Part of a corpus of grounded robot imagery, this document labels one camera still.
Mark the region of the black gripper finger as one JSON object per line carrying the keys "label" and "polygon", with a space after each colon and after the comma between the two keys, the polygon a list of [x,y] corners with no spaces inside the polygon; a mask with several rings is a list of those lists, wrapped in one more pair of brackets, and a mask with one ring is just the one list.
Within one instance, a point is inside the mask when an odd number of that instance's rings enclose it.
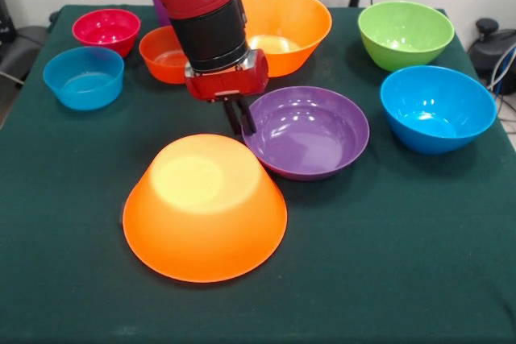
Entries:
{"label": "black gripper finger", "polygon": [[227,116],[227,119],[231,125],[231,129],[233,130],[233,133],[235,135],[241,134],[241,124],[239,117],[235,111],[235,108],[233,106],[233,102],[231,99],[224,99],[223,100],[223,108],[225,111],[225,114]]}
{"label": "black gripper finger", "polygon": [[240,123],[242,130],[245,134],[255,134],[256,133],[256,124],[254,122],[254,118],[252,117],[252,112],[250,111],[249,105],[245,99],[245,97],[241,94],[237,94],[235,98],[235,103],[239,107],[240,110]]}

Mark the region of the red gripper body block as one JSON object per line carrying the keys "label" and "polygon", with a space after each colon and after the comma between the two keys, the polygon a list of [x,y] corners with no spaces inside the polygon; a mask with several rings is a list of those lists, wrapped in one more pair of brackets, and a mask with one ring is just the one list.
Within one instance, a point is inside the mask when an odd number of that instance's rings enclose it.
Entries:
{"label": "red gripper body block", "polygon": [[268,84],[268,61],[261,49],[251,49],[235,66],[215,73],[195,71],[185,66],[185,84],[190,94],[203,101],[216,101],[232,94],[263,93]]}

